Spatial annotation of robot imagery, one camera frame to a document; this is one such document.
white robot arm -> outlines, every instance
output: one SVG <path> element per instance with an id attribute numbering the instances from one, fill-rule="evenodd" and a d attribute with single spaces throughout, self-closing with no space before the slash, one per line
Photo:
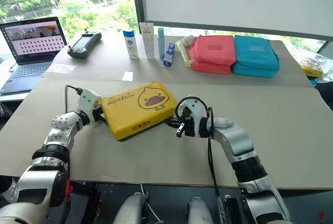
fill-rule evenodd
<path id="1" fill-rule="evenodd" d="M 83 126 L 91 125 L 102 113 L 100 96 L 87 89 L 75 88 L 80 95 L 76 111 L 55 117 L 42 147 L 32 156 L 30 166 L 20 177 L 16 203 L 0 209 L 0 224 L 40 224 L 50 207 L 59 206 L 70 194 L 70 152 L 74 136 Z"/>
<path id="2" fill-rule="evenodd" d="M 246 130 L 233 119 L 213 117 L 212 110 L 197 97 L 188 96 L 178 106 L 182 112 L 179 115 L 176 108 L 176 115 L 182 122 L 176 133 L 178 137 L 185 131 L 187 136 L 210 137 L 221 144 L 242 189 L 243 207 L 250 223 L 289 221 L 289 211 L 271 177 L 261 165 Z M 220 211 L 220 218 L 223 219 L 223 210 Z"/>

white bottle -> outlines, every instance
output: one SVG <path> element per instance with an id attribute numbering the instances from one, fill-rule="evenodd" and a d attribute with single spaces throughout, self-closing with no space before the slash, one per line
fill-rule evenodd
<path id="1" fill-rule="evenodd" d="M 138 51 L 137 51 L 134 30 L 133 29 L 125 29 L 125 30 L 123 30 L 123 34 L 124 34 L 127 51 L 129 53 L 130 58 L 131 59 L 138 59 L 139 54 L 138 54 Z"/>

table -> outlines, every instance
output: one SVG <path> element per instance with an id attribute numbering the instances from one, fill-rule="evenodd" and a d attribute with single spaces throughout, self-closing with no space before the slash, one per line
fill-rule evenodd
<path id="1" fill-rule="evenodd" d="M 54 116 L 64 112 L 65 84 L 112 96 L 144 82 L 43 77 L 0 132 L 0 174 L 20 176 L 40 148 Z M 280 189 L 332 189 L 333 114 L 313 88 L 164 83 L 176 99 L 195 94 L 230 116 L 253 139 L 262 164 Z M 69 108 L 78 96 L 69 95 Z M 219 186 L 235 187 L 236 177 L 219 144 L 212 142 Z M 213 185 L 207 139 L 175 136 L 166 124 L 125 142 L 96 123 L 76 135 L 72 179 L 99 182 Z"/>
<path id="2" fill-rule="evenodd" d="M 0 89 L 3 85 L 7 82 L 8 78 L 10 77 L 11 73 L 9 72 L 9 69 L 13 64 L 15 63 L 15 59 L 7 59 L 3 61 L 0 64 Z M 16 102 L 16 101 L 22 101 L 26 98 L 28 95 L 28 92 L 24 93 L 16 93 L 16 94 L 8 94 L 8 95 L 1 95 L 0 94 L 0 102 Z"/>
<path id="3" fill-rule="evenodd" d="M 176 42 L 181 36 L 165 36 L 165 47 L 169 42 Z M 82 79 L 122 80 L 126 71 L 133 72 L 133 81 L 171 82 L 182 84 L 214 85 L 269 85 L 269 86 L 304 86 L 312 87 L 298 63 L 292 58 L 282 41 L 271 41 L 272 47 L 280 57 L 280 71 L 274 78 L 221 75 L 197 72 L 185 68 L 180 53 L 175 53 L 171 67 L 166 67 L 159 60 L 158 42 L 155 36 L 155 60 L 148 60 L 145 55 L 141 35 L 136 35 L 140 59 L 129 59 L 125 41 L 121 33 L 103 33 L 87 59 L 74 59 L 64 48 L 55 57 L 54 63 L 77 65 L 69 74 L 48 74 L 53 77 L 71 77 Z"/>

black cable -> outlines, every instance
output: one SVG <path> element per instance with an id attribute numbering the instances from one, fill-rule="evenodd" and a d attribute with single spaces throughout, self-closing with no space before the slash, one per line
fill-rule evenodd
<path id="1" fill-rule="evenodd" d="M 213 108 L 212 107 L 209 107 L 209 112 L 210 112 L 210 118 L 211 118 L 210 136 L 212 138 L 214 138 L 214 113 L 213 113 Z M 208 154 L 208 164 L 209 164 L 210 172 L 212 174 L 215 192 L 216 192 L 217 196 L 220 196 L 219 188 L 217 187 L 217 183 L 216 183 L 216 177 L 215 177 L 215 171 L 214 171 L 214 162 L 213 162 L 213 154 L 212 154 L 212 144 L 211 144 L 210 137 L 208 138 L 207 154 Z"/>
<path id="2" fill-rule="evenodd" d="M 67 105 L 67 100 L 68 100 L 67 90 L 68 90 L 68 88 L 76 90 L 76 88 L 71 86 L 71 85 L 66 85 L 66 87 L 65 87 L 65 113 L 68 113 L 68 105 Z"/>
<path id="3" fill-rule="evenodd" d="M 204 106 L 204 108 L 206 110 L 206 113 L 207 113 L 207 118 L 209 118 L 209 116 L 211 117 L 210 136 L 212 138 L 214 138 L 214 113 L 213 113 L 213 108 L 212 107 L 208 108 L 206 103 L 204 103 L 204 101 L 202 101 L 200 98 L 198 98 L 196 96 L 188 96 L 188 97 L 185 97 L 185 98 L 181 99 L 179 101 L 179 103 L 177 104 L 176 109 L 175 109 L 175 114 L 176 114 L 177 119 L 181 120 L 181 117 L 178 114 L 178 108 L 179 108 L 180 104 L 183 103 L 184 101 L 186 101 L 187 99 L 198 100 Z M 213 178 L 213 182 L 214 182 L 215 192 L 216 192 L 217 196 L 220 196 L 219 188 L 217 187 L 217 183 L 216 183 L 216 177 L 215 177 L 215 171 L 214 171 L 214 162 L 213 162 L 213 154 L 212 154 L 212 145 L 211 145 L 210 137 L 208 138 L 207 155 L 208 155 L 209 168 L 210 168 L 212 178 Z"/>
<path id="4" fill-rule="evenodd" d="M 77 88 L 71 86 L 71 85 L 66 85 L 65 87 L 65 112 L 68 113 L 68 88 L 74 89 L 77 91 Z M 70 181 L 70 175 L 71 175 L 71 164 L 70 164 L 70 158 L 68 157 L 68 162 L 67 162 L 67 171 L 68 171 L 68 180 Z M 67 217 L 69 215 L 71 209 L 71 201 L 70 201 L 70 195 L 66 196 L 65 199 L 65 205 L 62 210 L 61 218 L 59 224 L 65 224 Z"/>
<path id="5" fill-rule="evenodd" d="M 9 72 L 10 73 L 13 73 L 14 71 L 13 70 L 11 70 L 15 65 L 16 65 L 17 63 L 14 63 L 10 68 L 9 68 Z"/>

pink pouch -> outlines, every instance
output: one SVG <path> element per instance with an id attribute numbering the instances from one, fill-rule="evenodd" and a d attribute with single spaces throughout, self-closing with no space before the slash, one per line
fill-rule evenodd
<path id="1" fill-rule="evenodd" d="M 232 35 L 197 37 L 189 53 L 192 69 L 210 73 L 230 74 L 236 61 L 235 43 Z"/>

